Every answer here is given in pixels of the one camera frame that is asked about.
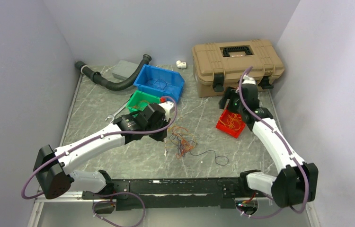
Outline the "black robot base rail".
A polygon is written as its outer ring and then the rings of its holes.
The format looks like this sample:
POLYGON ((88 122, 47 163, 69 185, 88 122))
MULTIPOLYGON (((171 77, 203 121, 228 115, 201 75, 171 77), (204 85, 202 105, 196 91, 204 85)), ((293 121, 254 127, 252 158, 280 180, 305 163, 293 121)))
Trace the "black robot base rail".
POLYGON ((126 211, 142 207, 233 209, 242 201, 252 205, 265 198, 240 183, 238 177, 112 179, 110 189, 97 193, 83 190, 82 199, 111 199, 117 211, 126 211))

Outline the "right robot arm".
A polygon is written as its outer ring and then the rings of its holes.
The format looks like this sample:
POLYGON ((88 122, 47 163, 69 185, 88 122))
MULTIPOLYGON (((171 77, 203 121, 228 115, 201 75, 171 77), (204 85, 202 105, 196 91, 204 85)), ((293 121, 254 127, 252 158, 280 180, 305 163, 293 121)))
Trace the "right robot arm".
POLYGON ((270 111, 260 105, 255 85, 243 84, 240 91, 228 87, 219 101, 219 108, 239 114, 242 121, 262 142, 271 156, 278 175, 260 170, 240 173, 238 191, 250 196, 254 191, 270 195, 278 207, 294 207, 315 200, 319 170, 307 163, 289 145, 279 131, 270 111))

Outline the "white pipe elbow fitting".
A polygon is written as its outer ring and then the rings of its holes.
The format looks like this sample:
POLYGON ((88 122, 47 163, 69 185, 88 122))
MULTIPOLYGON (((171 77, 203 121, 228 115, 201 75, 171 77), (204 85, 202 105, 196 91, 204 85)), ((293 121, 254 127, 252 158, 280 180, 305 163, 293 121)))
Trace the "white pipe elbow fitting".
POLYGON ((185 61, 176 61, 176 66, 179 68, 179 69, 186 69, 187 68, 187 64, 185 61))

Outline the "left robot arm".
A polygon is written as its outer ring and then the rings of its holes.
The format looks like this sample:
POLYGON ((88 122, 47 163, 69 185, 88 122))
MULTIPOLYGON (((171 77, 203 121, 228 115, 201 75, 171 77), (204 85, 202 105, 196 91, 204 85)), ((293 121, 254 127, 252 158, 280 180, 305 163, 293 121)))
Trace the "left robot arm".
POLYGON ((100 131, 72 144, 52 148, 41 147, 34 165, 34 176, 46 199, 55 199, 68 191, 88 191, 108 198, 114 183, 104 170, 78 171, 84 162, 111 149, 149 136, 163 141, 174 117, 176 106, 171 101, 151 103, 142 111, 121 115, 100 131))

